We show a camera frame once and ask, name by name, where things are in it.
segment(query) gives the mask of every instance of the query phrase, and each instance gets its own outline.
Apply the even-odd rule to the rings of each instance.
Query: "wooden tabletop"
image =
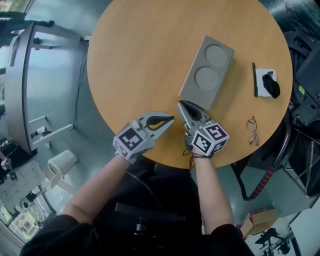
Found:
[[[257,0],[113,0],[92,35],[87,72],[94,102],[118,133],[147,111],[175,116],[174,124],[145,156],[189,167],[185,128],[178,115],[179,91],[205,35],[235,50],[209,117],[230,139],[214,155],[217,167],[236,162],[262,146],[289,104],[293,73],[290,53],[276,21]],[[252,62],[275,69],[281,94],[254,97]],[[259,146],[249,145],[247,120],[255,116]]]

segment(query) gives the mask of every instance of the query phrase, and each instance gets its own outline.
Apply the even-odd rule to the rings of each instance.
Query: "black clothing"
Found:
[[[23,247],[21,255],[253,255],[231,224],[216,228],[211,235],[201,235],[198,188],[187,170],[158,164],[153,171],[152,161],[147,161],[147,168],[139,161],[128,172],[147,184],[152,193],[126,174],[93,225],[59,215]],[[163,209],[185,216],[186,221],[146,221],[145,235],[134,235],[139,220],[115,212],[117,202],[159,212]]]

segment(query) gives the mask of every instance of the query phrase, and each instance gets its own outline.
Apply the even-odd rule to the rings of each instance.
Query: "cardboard box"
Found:
[[[244,237],[266,231],[278,219],[278,212],[274,208],[250,212],[244,219],[240,230]]]

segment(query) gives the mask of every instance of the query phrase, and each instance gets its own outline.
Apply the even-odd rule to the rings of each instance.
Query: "floor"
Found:
[[[27,19],[54,20],[59,26],[81,36],[89,36],[110,2],[111,0],[35,0]],[[29,120],[47,116],[48,122],[37,126],[46,125],[49,129],[73,124],[81,67],[83,76],[75,129],[53,140],[50,149],[44,146],[39,148],[35,160],[46,171],[50,158],[70,150],[78,162],[67,174],[65,181],[80,188],[114,156],[114,134],[100,116],[90,92],[86,68],[87,47],[53,36],[39,37],[55,47],[31,53],[27,91]],[[218,168],[218,175],[230,199],[236,224],[240,224],[249,211],[274,205],[280,216],[284,217],[308,208],[312,201],[282,171],[272,177],[256,200],[249,202],[242,199],[230,166]],[[242,179],[248,194],[263,175],[264,171],[251,167],[243,172]]]

